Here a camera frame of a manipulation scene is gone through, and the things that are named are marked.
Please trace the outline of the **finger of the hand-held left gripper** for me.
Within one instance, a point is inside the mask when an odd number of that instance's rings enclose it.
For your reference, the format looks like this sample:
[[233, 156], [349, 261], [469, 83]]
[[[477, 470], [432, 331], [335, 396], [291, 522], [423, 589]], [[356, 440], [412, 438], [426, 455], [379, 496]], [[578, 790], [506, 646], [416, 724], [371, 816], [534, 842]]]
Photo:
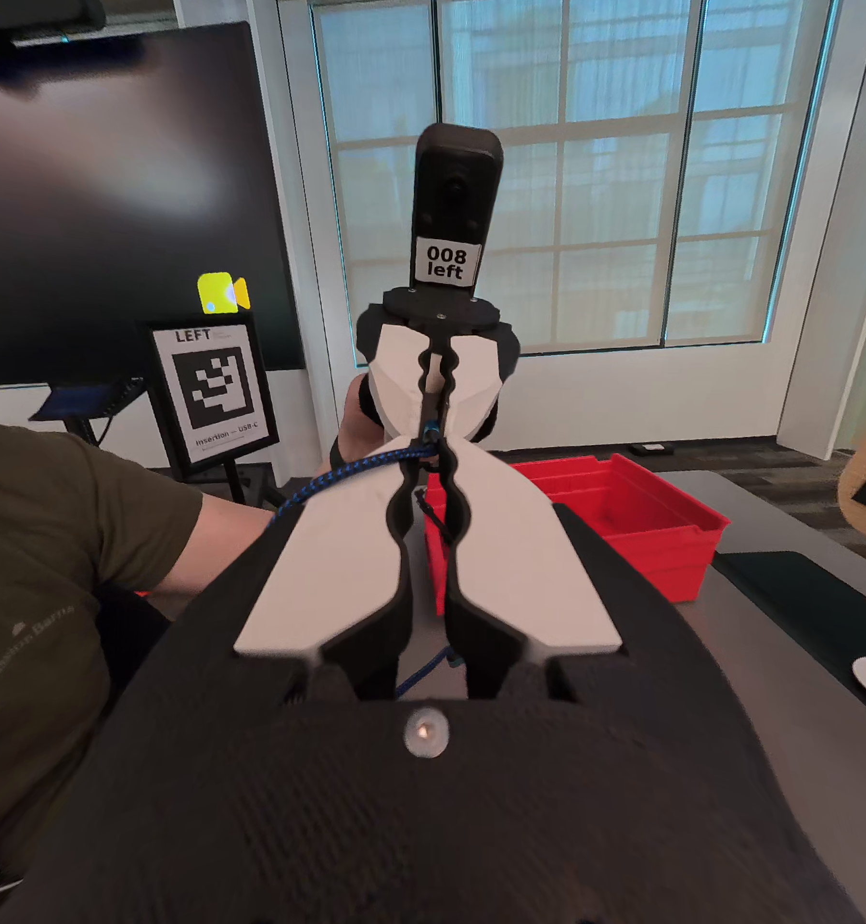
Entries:
[[476, 334], [452, 336], [440, 363], [440, 373], [443, 440], [446, 443], [484, 440], [494, 429], [503, 385], [497, 342]]
[[431, 351], [429, 337], [383, 323], [369, 362], [369, 388], [387, 435], [418, 437], [424, 401], [439, 394], [439, 354]]

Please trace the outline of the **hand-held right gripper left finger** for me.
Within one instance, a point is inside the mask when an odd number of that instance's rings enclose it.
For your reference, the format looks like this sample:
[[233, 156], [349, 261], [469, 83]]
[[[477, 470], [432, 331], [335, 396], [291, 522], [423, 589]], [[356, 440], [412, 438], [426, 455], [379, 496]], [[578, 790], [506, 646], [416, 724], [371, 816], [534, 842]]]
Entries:
[[399, 464], [343, 479], [309, 499], [233, 649], [309, 664], [389, 664], [413, 628], [404, 546], [389, 518], [409, 501]]

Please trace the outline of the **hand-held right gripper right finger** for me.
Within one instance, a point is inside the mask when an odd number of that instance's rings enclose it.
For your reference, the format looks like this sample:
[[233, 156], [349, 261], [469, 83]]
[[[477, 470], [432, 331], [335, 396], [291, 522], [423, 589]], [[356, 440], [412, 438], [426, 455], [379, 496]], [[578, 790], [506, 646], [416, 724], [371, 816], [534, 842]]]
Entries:
[[443, 452], [445, 620], [467, 664], [616, 653], [623, 640], [548, 497], [478, 445]]

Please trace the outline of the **red plastic bin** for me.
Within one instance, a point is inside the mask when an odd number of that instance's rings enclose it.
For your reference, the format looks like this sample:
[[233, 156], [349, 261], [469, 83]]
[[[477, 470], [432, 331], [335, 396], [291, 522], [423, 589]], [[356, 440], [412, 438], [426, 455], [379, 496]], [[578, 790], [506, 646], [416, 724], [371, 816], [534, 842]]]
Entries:
[[[726, 515], [621, 455], [507, 465], [567, 506], [668, 601], [696, 599]], [[430, 518], [425, 528], [430, 573], [445, 603], [450, 546]]]

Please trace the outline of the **person's left hand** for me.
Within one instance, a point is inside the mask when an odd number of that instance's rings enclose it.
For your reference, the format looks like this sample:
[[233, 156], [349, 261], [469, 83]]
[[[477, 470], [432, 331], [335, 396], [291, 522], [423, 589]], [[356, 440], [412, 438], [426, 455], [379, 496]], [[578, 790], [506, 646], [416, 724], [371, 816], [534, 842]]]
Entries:
[[337, 435], [348, 463], [375, 454], [386, 443], [385, 429], [372, 410], [371, 398], [369, 376], [366, 373], [356, 376], [348, 387]]

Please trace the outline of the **large grid window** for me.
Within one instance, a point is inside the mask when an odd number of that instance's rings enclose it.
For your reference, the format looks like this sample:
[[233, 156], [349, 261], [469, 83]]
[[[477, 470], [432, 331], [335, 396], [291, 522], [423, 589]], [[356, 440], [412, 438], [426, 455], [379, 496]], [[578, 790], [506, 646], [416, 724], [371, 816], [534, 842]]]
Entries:
[[762, 343], [838, 2], [309, 2], [349, 350], [408, 277], [415, 149], [494, 132], [476, 292], [523, 352]]

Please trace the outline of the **framed tag sign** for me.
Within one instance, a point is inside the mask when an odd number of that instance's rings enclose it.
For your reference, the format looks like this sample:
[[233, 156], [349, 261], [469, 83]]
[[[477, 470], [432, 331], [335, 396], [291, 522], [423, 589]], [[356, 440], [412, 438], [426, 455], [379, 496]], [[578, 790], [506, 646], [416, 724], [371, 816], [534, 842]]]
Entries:
[[222, 468], [231, 500], [246, 503], [238, 459], [279, 442], [253, 317], [146, 321], [138, 330], [173, 476], [188, 482]]

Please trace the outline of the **person's torso in olive shirt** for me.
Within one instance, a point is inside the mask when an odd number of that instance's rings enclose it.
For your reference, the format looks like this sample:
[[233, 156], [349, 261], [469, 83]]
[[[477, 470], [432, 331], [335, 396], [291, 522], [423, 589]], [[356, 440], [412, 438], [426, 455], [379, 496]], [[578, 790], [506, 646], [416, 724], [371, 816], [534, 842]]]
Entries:
[[21, 877], [112, 687], [98, 587], [151, 591], [201, 493], [68, 433], [0, 424], [0, 872]]

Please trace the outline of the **large black screen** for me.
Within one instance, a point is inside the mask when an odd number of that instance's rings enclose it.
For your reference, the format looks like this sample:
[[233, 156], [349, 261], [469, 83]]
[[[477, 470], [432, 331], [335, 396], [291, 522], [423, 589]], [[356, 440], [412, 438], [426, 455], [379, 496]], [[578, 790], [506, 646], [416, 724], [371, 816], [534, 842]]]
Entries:
[[142, 375], [209, 275], [268, 371], [305, 366], [249, 25], [0, 53], [0, 386]]

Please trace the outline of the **black video bar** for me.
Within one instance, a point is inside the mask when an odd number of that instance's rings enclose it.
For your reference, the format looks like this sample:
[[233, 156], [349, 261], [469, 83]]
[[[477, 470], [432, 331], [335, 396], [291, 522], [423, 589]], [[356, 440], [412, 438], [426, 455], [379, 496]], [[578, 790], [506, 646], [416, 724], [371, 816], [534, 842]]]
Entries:
[[102, 29], [106, 24], [100, 1], [0, 1], [0, 40]]

